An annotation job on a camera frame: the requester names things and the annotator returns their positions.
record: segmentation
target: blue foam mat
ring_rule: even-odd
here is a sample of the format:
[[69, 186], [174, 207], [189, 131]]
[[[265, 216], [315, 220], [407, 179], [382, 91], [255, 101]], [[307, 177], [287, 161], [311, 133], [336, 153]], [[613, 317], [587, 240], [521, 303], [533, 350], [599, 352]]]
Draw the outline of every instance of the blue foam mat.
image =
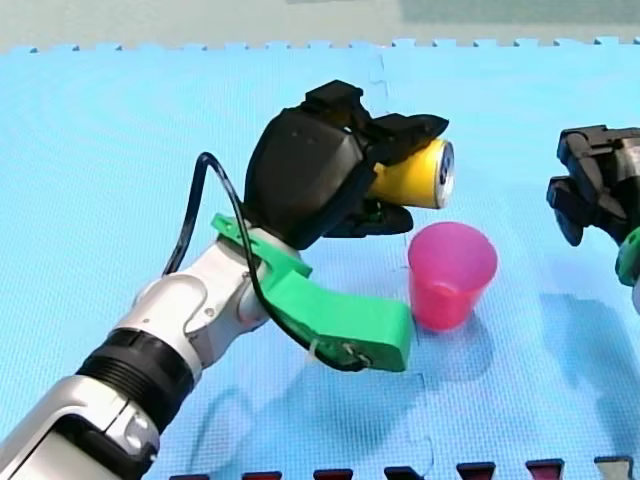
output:
[[[530, 477], [527, 461], [562, 458], [566, 480], [590, 480], [594, 457], [635, 455], [640, 324], [613, 274], [615, 245], [590, 231], [568, 247], [545, 203], [549, 177], [563, 173], [560, 130], [640, 124], [640, 46], [596, 43], [109, 44], [0, 57], [0, 435], [161, 271], [196, 155], [218, 155], [241, 191], [268, 120], [340, 78], [365, 90], [374, 114], [451, 120], [453, 201], [416, 211], [416, 223], [486, 232], [497, 278], [463, 330], [418, 336], [399, 375], [310, 364], [273, 325], [242, 338], [187, 400], [148, 478], [351, 468], [373, 480], [411, 465], [449, 479], [458, 463], [490, 461], [495, 479], [512, 480]], [[201, 211], [187, 262], [212, 239], [213, 213], [229, 211], [214, 181]], [[409, 238], [323, 240], [305, 258], [333, 289], [406, 298]]]

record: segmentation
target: pink plastic cup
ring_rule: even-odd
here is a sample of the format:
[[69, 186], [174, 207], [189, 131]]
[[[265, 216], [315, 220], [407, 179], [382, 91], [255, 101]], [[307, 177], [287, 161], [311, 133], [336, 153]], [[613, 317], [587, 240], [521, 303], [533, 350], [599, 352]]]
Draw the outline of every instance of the pink plastic cup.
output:
[[456, 222], [424, 228], [409, 246], [409, 298], [416, 322], [433, 331], [458, 327], [497, 269], [495, 248], [475, 228]]

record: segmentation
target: green part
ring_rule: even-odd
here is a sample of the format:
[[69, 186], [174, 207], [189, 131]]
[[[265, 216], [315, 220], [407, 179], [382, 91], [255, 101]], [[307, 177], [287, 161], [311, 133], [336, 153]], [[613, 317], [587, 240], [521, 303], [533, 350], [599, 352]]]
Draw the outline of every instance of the green part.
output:
[[[242, 245], [234, 219], [216, 215], [213, 226]], [[333, 292], [308, 279], [311, 267], [252, 235], [251, 249], [268, 266], [260, 285], [287, 326], [317, 351], [341, 364], [361, 355], [369, 368], [401, 372], [407, 368], [414, 327], [402, 302]]]
[[353, 361], [349, 352], [357, 352], [371, 361], [369, 368], [407, 368], [413, 320], [402, 302], [332, 292], [294, 271], [267, 297], [284, 317], [303, 322], [315, 333], [316, 348], [340, 363]]
[[640, 275], [640, 227], [624, 239], [618, 250], [616, 274], [623, 285], [633, 287]]

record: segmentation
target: white floor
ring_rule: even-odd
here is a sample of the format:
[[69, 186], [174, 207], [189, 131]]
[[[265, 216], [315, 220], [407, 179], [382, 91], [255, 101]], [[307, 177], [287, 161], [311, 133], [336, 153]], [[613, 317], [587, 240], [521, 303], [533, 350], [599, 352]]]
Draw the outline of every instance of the white floor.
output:
[[598, 35], [627, 42], [640, 36], [640, 0], [0, 0], [0, 52], [100, 42], [215, 48], [232, 41], [330, 40], [341, 46], [447, 37], [509, 44], [517, 37], [551, 43]]

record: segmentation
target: black cable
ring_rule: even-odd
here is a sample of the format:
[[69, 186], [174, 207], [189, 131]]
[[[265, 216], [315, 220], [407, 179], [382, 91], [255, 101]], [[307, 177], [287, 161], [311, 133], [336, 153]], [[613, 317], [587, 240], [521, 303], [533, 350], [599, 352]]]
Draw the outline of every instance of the black cable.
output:
[[[258, 298], [258, 301], [267, 312], [267, 315], [271, 317], [271, 319], [276, 323], [276, 325], [278, 325], [278, 327], [280, 327], [280, 329], [284, 333], [291, 337], [302, 348], [304, 348], [305, 350], [309, 350], [311, 348], [310, 342], [294, 332], [289, 327], [289, 325], [287, 325], [286, 322], [284, 322], [280, 318], [273, 305], [264, 296], [262, 287], [260, 286], [260, 280], [258, 279], [257, 269], [254, 263], [255, 257], [251, 249], [251, 241], [249, 239], [249, 232], [247, 231], [247, 225], [245, 223], [245, 216], [242, 213], [242, 202], [240, 201], [240, 198], [238, 197], [238, 194], [236, 193], [231, 180], [229, 180], [229, 177], [224, 171], [224, 168], [222, 168], [222, 165], [220, 164], [218, 159], [211, 153], [201, 153], [196, 160], [196, 166], [193, 172], [193, 180], [191, 183], [191, 190], [189, 192], [189, 201], [187, 203], [187, 211], [184, 217], [184, 222], [182, 224], [182, 230], [180, 231], [178, 242], [173, 250], [173, 253], [171, 254], [171, 257], [169, 258], [169, 261], [167, 262], [163, 275], [168, 275], [170, 273], [176, 272], [178, 268], [180, 268], [180, 264], [182, 263], [182, 260], [187, 253], [189, 243], [191, 242], [191, 236], [193, 235], [196, 219], [198, 217], [198, 210], [200, 209], [202, 190], [204, 188], [204, 181], [208, 166], [213, 168], [213, 170], [218, 175], [218, 178], [220, 179], [220, 182], [222, 183], [222, 186], [224, 187], [227, 195], [229, 196], [229, 200], [231, 201], [231, 206], [233, 207], [236, 222], [238, 223], [238, 228], [240, 230], [240, 236], [242, 237], [242, 246], [244, 247], [247, 266], [249, 267], [251, 285], [253, 286], [253, 290], [256, 297]], [[352, 363], [343, 365], [336, 362], [332, 358], [327, 357], [320, 351], [316, 351], [313, 353], [315, 357], [325, 365], [342, 372], [358, 372], [367, 367], [366, 362], [364, 362], [362, 359], [358, 359]]]

